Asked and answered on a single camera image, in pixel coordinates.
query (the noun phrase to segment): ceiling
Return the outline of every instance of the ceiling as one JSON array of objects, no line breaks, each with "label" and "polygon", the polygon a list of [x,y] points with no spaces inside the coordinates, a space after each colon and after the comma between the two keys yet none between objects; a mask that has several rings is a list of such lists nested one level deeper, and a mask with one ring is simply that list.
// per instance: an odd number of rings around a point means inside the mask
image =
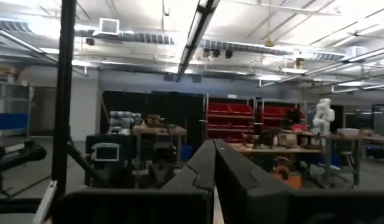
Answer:
[{"label": "ceiling", "polygon": [[[198,0],[78,0],[76,30],[96,30],[100,18],[109,18],[119,20],[123,35],[112,38],[78,32],[75,58],[90,63],[105,62],[112,67],[121,65],[121,69],[135,70],[139,65],[140,69],[151,66],[171,72],[181,60],[198,3]],[[60,0],[0,0],[0,21],[22,22],[23,28],[2,22],[0,26],[55,55],[60,4]],[[300,71],[285,72],[282,68],[294,68],[296,58],[301,57],[304,58],[301,69],[313,70],[353,57],[356,50],[374,50],[365,48],[365,43],[375,41],[374,38],[353,37],[352,33],[384,34],[384,0],[220,0],[202,37],[204,41],[190,61],[189,73],[211,71],[222,78],[221,73],[232,73],[233,77],[249,80],[258,80],[263,75],[281,78],[299,75]],[[169,42],[148,42],[147,37],[152,35],[168,37]],[[95,45],[87,45],[86,37],[94,37]],[[274,47],[265,47],[267,40]],[[363,48],[351,47],[357,44]],[[203,48],[215,49],[219,45],[219,57],[203,57]],[[0,37],[1,53],[5,47],[22,49]],[[232,50],[233,57],[225,58],[225,50]],[[326,84],[384,74],[384,55],[363,65],[353,63],[301,80],[310,85]],[[365,80],[365,85],[378,83],[384,83],[384,76]]]}]

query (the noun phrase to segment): blue panel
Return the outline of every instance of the blue panel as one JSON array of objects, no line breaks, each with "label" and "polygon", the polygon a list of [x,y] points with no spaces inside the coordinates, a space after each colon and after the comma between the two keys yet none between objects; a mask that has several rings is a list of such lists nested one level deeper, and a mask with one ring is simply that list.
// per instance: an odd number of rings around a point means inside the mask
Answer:
[{"label": "blue panel", "polygon": [[0,113],[0,130],[26,128],[27,119],[28,114]]}]

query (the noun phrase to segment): floor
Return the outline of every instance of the floor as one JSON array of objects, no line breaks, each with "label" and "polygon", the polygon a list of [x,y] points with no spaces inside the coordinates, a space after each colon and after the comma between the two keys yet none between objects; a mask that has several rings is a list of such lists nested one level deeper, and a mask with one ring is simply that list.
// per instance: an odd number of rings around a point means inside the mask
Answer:
[{"label": "floor", "polygon": [[[30,162],[25,166],[19,166],[4,173],[4,188],[9,189],[10,194],[17,194],[17,198],[42,197],[50,181],[52,164],[52,138],[35,139],[44,146],[47,151],[47,157],[38,162]],[[75,143],[80,152],[85,150],[83,142]],[[361,171],[361,180],[359,189],[384,190],[384,162],[382,161],[363,161]],[[82,168],[69,157],[67,168],[67,192],[79,189],[83,185],[84,172]],[[30,184],[38,182],[34,187],[27,188]],[[346,185],[340,180],[337,186],[342,188]],[[316,186],[310,183],[304,183],[305,188],[312,189]],[[10,214],[0,215],[0,223],[17,224],[30,223],[33,214]]]}]

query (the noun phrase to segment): ventilation duct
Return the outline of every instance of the ventilation duct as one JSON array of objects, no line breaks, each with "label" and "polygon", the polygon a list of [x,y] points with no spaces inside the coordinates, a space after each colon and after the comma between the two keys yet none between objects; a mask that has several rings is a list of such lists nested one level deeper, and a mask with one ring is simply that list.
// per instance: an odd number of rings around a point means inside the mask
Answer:
[{"label": "ventilation duct", "polygon": [[[33,34],[29,29],[27,22],[18,21],[0,21],[0,28],[6,31],[23,32]],[[165,34],[153,34],[147,32],[139,33],[126,33],[119,32],[117,35],[97,34],[94,35],[95,30],[76,30],[75,36],[77,37],[91,37],[100,40],[107,40],[108,42],[140,42],[148,44],[163,44],[163,45],[175,45],[175,40],[170,35]],[[215,41],[203,39],[198,49],[208,48],[210,50],[232,50],[237,52],[249,52],[256,54],[271,54],[277,56],[290,56],[294,55],[294,50],[284,50],[276,47],[265,47],[264,45],[253,45],[243,43],[233,43],[227,41]],[[308,60],[326,60],[326,61],[338,61],[347,57],[346,54],[340,54],[335,52],[322,52],[315,50],[305,50],[307,55],[305,59]]]}]

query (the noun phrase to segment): white statue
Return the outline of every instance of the white statue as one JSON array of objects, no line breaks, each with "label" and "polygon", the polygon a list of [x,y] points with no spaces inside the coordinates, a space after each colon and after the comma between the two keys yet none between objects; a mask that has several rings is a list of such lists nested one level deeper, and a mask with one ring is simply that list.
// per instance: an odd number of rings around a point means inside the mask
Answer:
[{"label": "white statue", "polygon": [[334,121],[334,110],[330,109],[331,100],[321,99],[316,105],[316,114],[313,120],[314,132],[330,134],[330,122]]}]

